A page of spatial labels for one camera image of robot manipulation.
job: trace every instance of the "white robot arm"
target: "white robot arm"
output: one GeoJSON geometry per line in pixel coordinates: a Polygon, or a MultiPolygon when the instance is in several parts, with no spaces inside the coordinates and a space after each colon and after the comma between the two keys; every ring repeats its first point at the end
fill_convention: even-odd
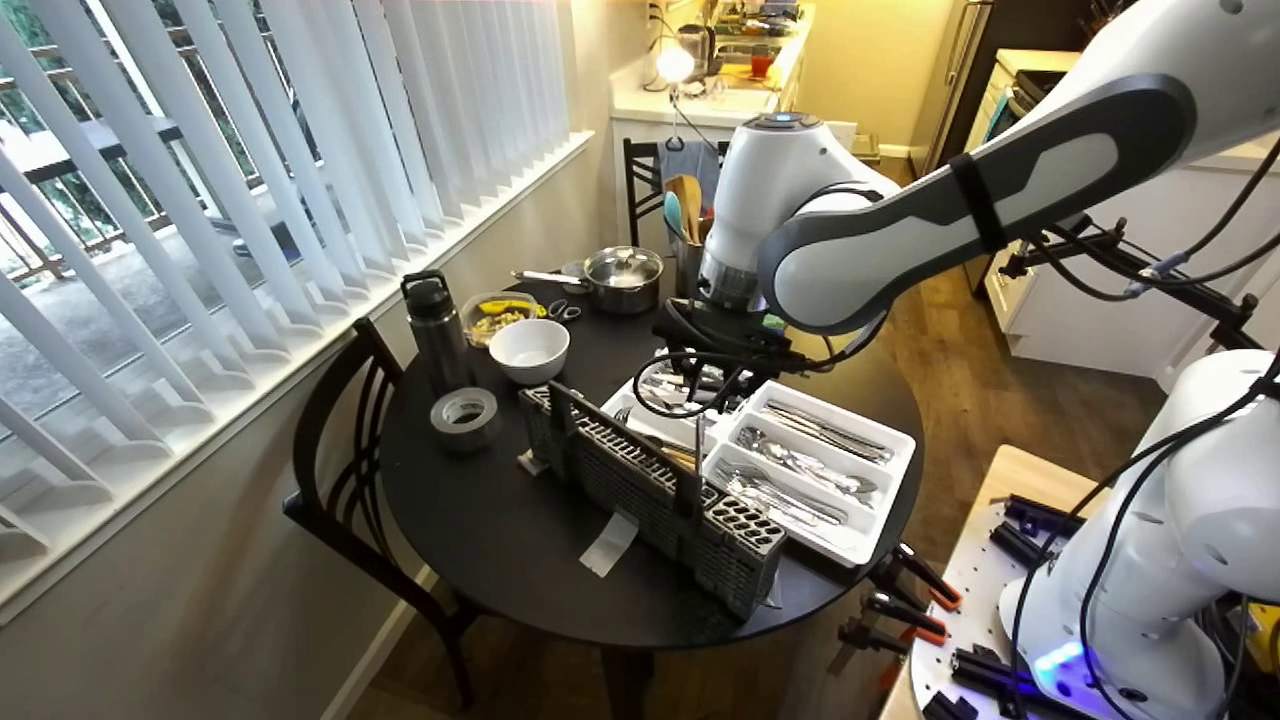
{"type": "Polygon", "coordinates": [[[872,324],[922,274],[1280,126],[1277,66],[1277,0],[1140,0],[1030,116],[897,197],[819,124],[750,119],[722,160],[701,287],[812,332],[872,324]]]}
{"type": "MultiPolygon", "coordinates": [[[[1277,66],[1280,0],[1140,0],[1030,116],[899,193],[812,119],[750,119],[714,188],[701,293],[806,332],[862,328],[922,274],[1280,126],[1277,66]]],[[[1144,444],[1228,409],[1268,365],[1199,358],[1144,444]]],[[[1222,709],[1222,658],[1188,617],[1222,590],[1277,601],[1277,548],[1280,403],[1258,394],[1163,462],[1134,462],[1000,617],[1007,626],[1023,595],[1017,650],[1042,696],[1088,714],[1199,720],[1222,709]]]]}

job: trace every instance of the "cooking pot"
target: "cooking pot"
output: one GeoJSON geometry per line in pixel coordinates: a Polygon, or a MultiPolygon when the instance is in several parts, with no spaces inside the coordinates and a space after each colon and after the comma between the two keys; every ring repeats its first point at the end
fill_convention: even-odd
{"type": "Polygon", "coordinates": [[[664,261],[627,242],[601,247],[597,254],[583,261],[579,274],[519,270],[519,280],[532,280],[532,282],[583,287],[588,305],[605,315],[647,313],[654,305],[659,274],[664,274],[664,261]]]}

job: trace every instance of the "vertical blind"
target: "vertical blind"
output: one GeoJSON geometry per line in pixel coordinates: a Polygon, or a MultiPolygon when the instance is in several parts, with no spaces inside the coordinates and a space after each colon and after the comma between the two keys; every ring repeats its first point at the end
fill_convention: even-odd
{"type": "Polygon", "coordinates": [[[4,4],[0,78],[39,116],[32,146],[63,151],[125,242],[90,254],[28,142],[0,131],[4,207],[71,270],[55,293],[0,274],[9,343],[32,354],[0,353],[0,618],[157,469],[569,141],[554,0],[4,4]],[[39,403],[32,376],[67,390],[39,403]]]}

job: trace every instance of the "tape roll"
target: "tape roll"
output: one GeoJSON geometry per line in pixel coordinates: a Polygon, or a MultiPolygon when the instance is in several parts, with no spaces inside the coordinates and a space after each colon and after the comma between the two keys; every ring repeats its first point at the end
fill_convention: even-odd
{"type": "Polygon", "coordinates": [[[430,403],[430,432],[448,451],[474,451],[496,440],[501,411],[487,389],[455,389],[430,403]]]}

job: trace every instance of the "tray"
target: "tray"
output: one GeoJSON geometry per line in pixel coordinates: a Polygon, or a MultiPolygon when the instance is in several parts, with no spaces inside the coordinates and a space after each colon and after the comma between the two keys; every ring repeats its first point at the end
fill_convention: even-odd
{"type": "Polygon", "coordinates": [[[766,381],[714,423],[704,481],[850,569],[872,560],[913,456],[913,436],[766,381]]]}

